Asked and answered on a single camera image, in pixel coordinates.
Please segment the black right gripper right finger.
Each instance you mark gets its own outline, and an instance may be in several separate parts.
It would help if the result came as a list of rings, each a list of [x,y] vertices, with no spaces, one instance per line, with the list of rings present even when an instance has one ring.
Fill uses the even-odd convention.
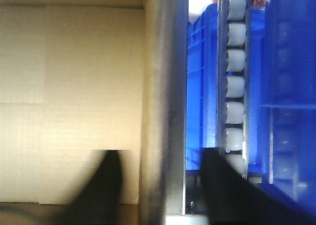
[[[314,225],[315,219],[283,205],[242,178],[217,148],[206,148],[201,185],[213,225]]]

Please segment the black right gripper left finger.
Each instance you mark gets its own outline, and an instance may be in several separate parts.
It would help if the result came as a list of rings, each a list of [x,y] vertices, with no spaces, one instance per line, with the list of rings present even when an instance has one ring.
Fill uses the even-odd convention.
[[[122,191],[122,165],[117,150],[109,150],[98,169],[55,222],[57,225],[116,225]]]

